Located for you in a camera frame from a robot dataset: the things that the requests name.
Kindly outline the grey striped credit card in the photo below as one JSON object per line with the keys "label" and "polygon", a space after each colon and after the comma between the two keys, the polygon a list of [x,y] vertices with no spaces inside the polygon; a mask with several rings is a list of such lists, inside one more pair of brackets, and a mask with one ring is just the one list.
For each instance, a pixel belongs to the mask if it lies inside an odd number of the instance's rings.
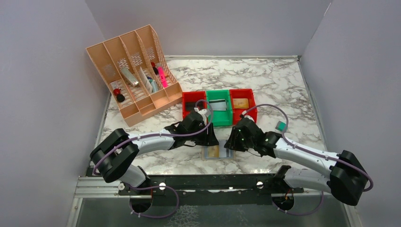
{"label": "grey striped credit card", "polygon": [[225,148],[224,145],[226,144],[226,140],[219,141],[219,155],[220,159],[233,159],[234,152],[231,149]]}

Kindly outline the beige card holder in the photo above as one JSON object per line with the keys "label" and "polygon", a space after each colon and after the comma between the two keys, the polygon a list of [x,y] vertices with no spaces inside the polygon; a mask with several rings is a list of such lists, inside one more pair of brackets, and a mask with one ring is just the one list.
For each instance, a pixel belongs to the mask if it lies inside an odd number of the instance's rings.
{"label": "beige card holder", "polygon": [[202,147],[203,160],[235,160],[235,152],[231,149],[225,148],[227,140],[219,140],[219,144],[215,146]]}

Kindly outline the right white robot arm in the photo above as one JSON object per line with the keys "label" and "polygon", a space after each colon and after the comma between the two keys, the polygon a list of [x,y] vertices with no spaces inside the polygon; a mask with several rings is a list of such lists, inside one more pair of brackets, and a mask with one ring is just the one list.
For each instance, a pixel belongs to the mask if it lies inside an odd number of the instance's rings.
{"label": "right white robot arm", "polygon": [[290,168],[283,178],[291,188],[330,193],[337,200],[356,206],[368,182],[365,169],[347,150],[340,154],[301,147],[273,131],[263,132],[250,118],[242,118],[231,130],[225,148],[245,152],[252,148],[261,156],[298,163],[306,169]]}

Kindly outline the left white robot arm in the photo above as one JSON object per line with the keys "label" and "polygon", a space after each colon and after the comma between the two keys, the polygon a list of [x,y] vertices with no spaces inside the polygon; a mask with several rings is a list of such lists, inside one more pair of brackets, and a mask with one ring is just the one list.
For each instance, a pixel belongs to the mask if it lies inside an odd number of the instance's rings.
{"label": "left white robot arm", "polygon": [[121,181],[134,188],[143,188],[149,181],[140,166],[133,166],[136,156],[159,150],[173,150],[188,141],[197,146],[214,146],[213,111],[191,111],[182,121],[166,126],[158,132],[129,135],[124,129],[114,130],[90,154],[93,174],[111,183]]}

